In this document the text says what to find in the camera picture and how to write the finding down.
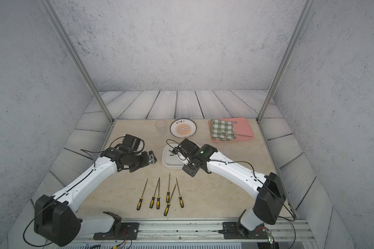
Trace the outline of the round orange patterned plate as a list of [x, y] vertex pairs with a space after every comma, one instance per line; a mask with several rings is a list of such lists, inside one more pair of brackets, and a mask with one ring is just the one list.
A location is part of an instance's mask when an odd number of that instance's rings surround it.
[[196, 133], [197, 125], [191, 119], [180, 118], [171, 123], [169, 130], [176, 138], [185, 139]]

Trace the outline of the green checkered cloth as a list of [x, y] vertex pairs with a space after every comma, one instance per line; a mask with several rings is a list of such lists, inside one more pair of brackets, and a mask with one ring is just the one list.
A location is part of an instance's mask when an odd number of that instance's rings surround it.
[[233, 123], [218, 119], [212, 119], [210, 121], [210, 135], [214, 140], [218, 141], [231, 141], [236, 139]]

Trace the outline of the clear plastic cup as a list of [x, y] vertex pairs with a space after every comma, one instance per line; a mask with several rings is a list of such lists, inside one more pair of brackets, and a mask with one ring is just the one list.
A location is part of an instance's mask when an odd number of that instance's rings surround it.
[[160, 136], [167, 136], [168, 125], [166, 120], [157, 120], [155, 123], [155, 127]]

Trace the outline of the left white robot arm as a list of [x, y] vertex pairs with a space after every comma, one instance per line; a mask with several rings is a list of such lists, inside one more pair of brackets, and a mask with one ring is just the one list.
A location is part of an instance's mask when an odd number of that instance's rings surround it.
[[78, 218], [76, 212], [83, 201], [109, 176], [128, 169], [134, 172], [153, 165], [153, 151], [127, 153], [110, 147], [77, 179], [52, 196], [42, 195], [35, 203], [34, 232], [58, 246], [66, 246], [75, 238], [94, 234], [100, 239], [119, 240], [127, 235], [122, 219], [109, 211], [101, 217]]

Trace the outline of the left aluminium frame post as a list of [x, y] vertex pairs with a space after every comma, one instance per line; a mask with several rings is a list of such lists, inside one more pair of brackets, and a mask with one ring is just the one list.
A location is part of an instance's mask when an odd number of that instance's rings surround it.
[[45, 12], [49, 22], [51, 23], [52, 27], [54, 28], [55, 32], [57, 33], [58, 37], [60, 38], [61, 42], [65, 46], [68, 54], [70, 55], [74, 65], [76, 66], [77, 70], [81, 74], [86, 86], [90, 90], [93, 98], [97, 101], [98, 106], [104, 112], [107, 120], [110, 124], [114, 124], [114, 118], [110, 114], [107, 105], [105, 104], [103, 98], [99, 94], [93, 80], [88, 73], [83, 61], [81, 60], [75, 46], [73, 45], [71, 39], [69, 38], [65, 28], [63, 27], [59, 17], [57, 16], [55, 9], [53, 8], [51, 2], [49, 0], [40, 0], [39, 4], [41, 5], [43, 11]]

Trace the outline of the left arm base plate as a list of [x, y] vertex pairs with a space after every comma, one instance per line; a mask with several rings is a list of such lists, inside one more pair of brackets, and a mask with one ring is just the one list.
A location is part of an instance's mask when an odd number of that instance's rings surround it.
[[95, 233], [93, 239], [117, 241], [124, 241], [128, 239], [136, 240], [139, 231], [139, 225], [140, 224], [136, 222], [115, 222], [108, 232]]

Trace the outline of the aluminium frame post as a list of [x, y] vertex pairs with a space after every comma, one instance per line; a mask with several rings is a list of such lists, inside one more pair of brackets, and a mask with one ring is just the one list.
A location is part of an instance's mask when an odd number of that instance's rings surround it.
[[298, 41], [299, 41], [299, 38], [303, 32], [303, 29], [304, 29], [304, 26], [305, 26], [305, 23], [307, 22], [307, 19], [311, 13], [311, 10], [312, 10], [312, 7], [313, 7], [313, 4], [315, 3], [314, 0], [307, 0], [305, 1], [304, 5], [303, 5], [303, 10], [300, 14], [300, 17], [298, 19], [298, 22], [294, 28], [294, 31], [290, 37], [290, 40], [289, 40], [289, 43], [288, 43], [288, 46], [285, 50], [285, 53], [283, 55], [283, 58], [280, 62], [280, 65], [276, 71], [276, 74], [273, 78], [273, 81], [270, 85], [270, 88], [268, 90], [268, 93], [267, 93], [267, 96], [265, 98], [265, 101], [262, 105], [262, 108], [259, 112], [259, 116], [257, 118], [257, 123], [258, 124], [261, 124], [262, 120], [264, 119], [265, 117], [265, 114], [267, 112], [267, 109], [268, 107], [270, 106], [270, 103], [271, 103], [271, 100], [273, 99], [276, 91], [277, 91], [277, 88], [280, 84], [280, 81], [281, 81], [281, 78], [288, 66], [288, 62], [290, 61], [292, 55], [293, 55], [293, 52], [294, 52], [294, 48], [296, 47]]
[[70, 55], [74, 65], [76, 66], [77, 70], [81, 74], [86, 86], [90, 90], [93, 98], [97, 101], [98, 106], [104, 112], [107, 120], [110, 124], [114, 124], [114, 118], [110, 114], [107, 105], [105, 104], [103, 98], [99, 94], [93, 80], [88, 73], [83, 61], [81, 60], [75, 46], [73, 45], [71, 39], [69, 38], [65, 28], [63, 27], [59, 17], [57, 16], [55, 9], [53, 8], [51, 2], [49, 0], [40, 0], [39, 4], [41, 5], [43, 11], [45, 12], [49, 22], [51, 23], [52, 27], [54, 28], [55, 32], [57, 33], [58, 37], [60, 38], [61, 42], [65, 46], [68, 54]]

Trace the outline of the right aluminium frame post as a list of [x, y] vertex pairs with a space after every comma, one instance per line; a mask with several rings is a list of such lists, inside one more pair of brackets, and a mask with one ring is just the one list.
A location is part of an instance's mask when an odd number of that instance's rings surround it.
[[273, 81], [270, 85], [270, 88], [268, 90], [268, 93], [267, 93], [267, 96], [265, 98], [265, 101], [262, 105], [262, 108], [259, 112], [259, 116], [257, 118], [257, 123], [258, 124], [261, 124], [262, 120], [264, 119], [265, 117], [265, 114], [267, 112], [267, 109], [268, 107], [270, 106], [270, 103], [271, 103], [271, 100], [273, 99], [276, 91], [277, 91], [277, 88], [280, 84], [280, 81], [281, 81], [281, 78], [288, 66], [288, 62], [290, 61], [292, 55], [293, 55], [293, 52], [294, 52], [294, 48], [296, 47], [298, 41], [299, 41], [299, 38], [303, 32], [303, 29], [304, 29], [304, 26], [305, 26], [305, 23], [307, 22], [307, 19], [311, 13], [311, 10], [312, 10], [312, 7], [313, 7], [313, 4], [315, 3], [314, 0], [307, 0], [305, 1], [304, 5], [303, 5], [303, 10], [300, 14], [300, 17], [298, 19], [298, 22], [294, 28], [294, 31], [290, 37], [290, 40], [289, 40], [289, 43], [288, 43], [288, 46], [285, 50], [285, 53], [283, 55], [283, 58], [280, 62], [280, 65], [276, 71], [276, 74], [273, 78]]

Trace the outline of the aluminium front rail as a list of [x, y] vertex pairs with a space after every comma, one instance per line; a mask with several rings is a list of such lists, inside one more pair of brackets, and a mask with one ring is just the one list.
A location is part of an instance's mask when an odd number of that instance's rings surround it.
[[76, 238], [66, 247], [68, 249], [111, 249], [119, 244], [123, 249], [319, 249], [314, 233], [306, 220], [289, 222], [280, 219], [275, 225], [268, 225], [274, 239], [270, 245], [268, 239], [225, 239], [220, 231], [225, 230], [224, 223], [235, 223], [236, 219], [199, 218], [126, 218], [126, 225], [137, 223], [132, 238], [124, 241], [94, 240], [91, 234]]

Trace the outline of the pink plastic tray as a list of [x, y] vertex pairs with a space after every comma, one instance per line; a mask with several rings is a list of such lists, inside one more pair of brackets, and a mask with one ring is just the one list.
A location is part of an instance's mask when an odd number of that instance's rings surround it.
[[214, 140], [211, 137], [211, 139], [214, 142], [221, 143], [221, 142], [246, 141], [246, 140], [253, 140], [253, 138], [255, 137], [251, 129], [251, 126], [246, 118], [224, 118], [224, 119], [218, 119], [218, 120], [230, 121], [233, 123], [233, 128], [236, 134], [236, 139], [231, 140], [231, 141], [218, 141], [218, 140]]

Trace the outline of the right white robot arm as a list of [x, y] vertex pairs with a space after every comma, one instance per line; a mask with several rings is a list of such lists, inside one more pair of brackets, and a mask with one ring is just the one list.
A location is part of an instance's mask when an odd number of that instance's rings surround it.
[[232, 161], [211, 145], [201, 147], [188, 139], [171, 148], [170, 153], [184, 163], [182, 170], [194, 177], [202, 169], [206, 173], [216, 173], [245, 190], [255, 204], [250, 211], [244, 211], [237, 222], [240, 230], [251, 232], [264, 224], [276, 224], [286, 202], [286, 194], [280, 177], [258, 173], [242, 165], [243, 161]]

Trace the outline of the white rectangular storage box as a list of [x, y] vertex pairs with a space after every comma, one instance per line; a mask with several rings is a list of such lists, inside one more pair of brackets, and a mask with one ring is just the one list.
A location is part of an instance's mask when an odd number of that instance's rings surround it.
[[177, 143], [170, 143], [163, 149], [162, 163], [170, 170], [182, 169], [184, 165], [190, 162], [193, 154], [200, 149], [199, 145], [193, 146], [192, 149], [188, 149], [186, 146], [183, 146], [183, 150], [175, 155], [172, 153], [172, 151], [176, 147], [178, 147]]

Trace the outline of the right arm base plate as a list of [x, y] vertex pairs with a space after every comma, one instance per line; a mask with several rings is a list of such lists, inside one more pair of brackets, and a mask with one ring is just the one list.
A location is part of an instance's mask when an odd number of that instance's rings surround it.
[[222, 234], [224, 239], [262, 239], [267, 240], [269, 238], [268, 229], [264, 224], [260, 224], [255, 227], [254, 230], [250, 231], [243, 225], [237, 222], [223, 222], [222, 229], [218, 230], [218, 233]]

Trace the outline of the low slanted yellow-black file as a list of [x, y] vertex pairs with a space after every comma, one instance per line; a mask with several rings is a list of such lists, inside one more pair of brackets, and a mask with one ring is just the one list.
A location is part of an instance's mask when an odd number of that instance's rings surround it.
[[175, 184], [175, 185], [174, 185], [174, 188], [173, 188], [173, 190], [172, 190], [172, 192], [171, 192], [171, 194], [170, 194], [169, 202], [167, 202], [166, 209], [165, 209], [165, 211], [164, 211], [164, 216], [167, 216], [167, 215], [168, 215], [169, 208], [170, 208], [170, 205], [171, 205], [171, 200], [172, 200], [172, 198], [173, 198], [173, 195], [174, 195], [174, 192], [175, 192], [175, 190], [176, 190], [176, 187], [177, 187], [177, 185]]

